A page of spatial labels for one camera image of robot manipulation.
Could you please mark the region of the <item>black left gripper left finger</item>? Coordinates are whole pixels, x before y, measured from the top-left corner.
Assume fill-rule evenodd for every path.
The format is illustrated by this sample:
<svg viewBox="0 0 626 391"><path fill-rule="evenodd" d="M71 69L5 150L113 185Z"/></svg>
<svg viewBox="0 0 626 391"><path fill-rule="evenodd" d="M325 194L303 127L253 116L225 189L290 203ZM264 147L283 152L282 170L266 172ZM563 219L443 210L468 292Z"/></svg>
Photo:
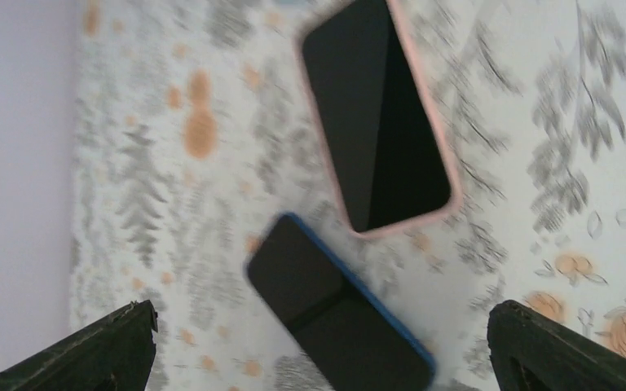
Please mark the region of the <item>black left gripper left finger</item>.
<svg viewBox="0 0 626 391"><path fill-rule="evenodd" d="M0 371L0 390L144 390L157 330L152 302L132 301Z"/></svg>

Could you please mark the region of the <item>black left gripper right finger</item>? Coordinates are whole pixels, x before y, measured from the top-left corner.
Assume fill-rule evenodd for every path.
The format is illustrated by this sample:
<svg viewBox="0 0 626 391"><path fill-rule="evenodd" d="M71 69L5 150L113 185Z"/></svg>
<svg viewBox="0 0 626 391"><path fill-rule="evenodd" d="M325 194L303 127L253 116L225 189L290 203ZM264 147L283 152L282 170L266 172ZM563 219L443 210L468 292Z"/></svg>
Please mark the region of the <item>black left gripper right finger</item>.
<svg viewBox="0 0 626 391"><path fill-rule="evenodd" d="M626 358L517 301L490 311L487 342L501 390L626 390Z"/></svg>

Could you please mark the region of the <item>phone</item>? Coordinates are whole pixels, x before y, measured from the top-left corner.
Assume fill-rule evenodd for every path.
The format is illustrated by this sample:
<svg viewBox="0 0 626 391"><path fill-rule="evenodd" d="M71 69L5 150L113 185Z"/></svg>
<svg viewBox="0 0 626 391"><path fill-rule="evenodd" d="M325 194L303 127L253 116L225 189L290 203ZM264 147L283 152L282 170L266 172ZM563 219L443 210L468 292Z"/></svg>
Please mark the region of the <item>phone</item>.
<svg viewBox="0 0 626 391"><path fill-rule="evenodd" d="M372 238L455 213L462 189L397 1L310 20L298 58L343 220Z"/></svg>
<svg viewBox="0 0 626 391"><path fill-rule="evenodd" d="M431 353L299 216L270 225L246 275L334 390L432 385Z"/></svg>

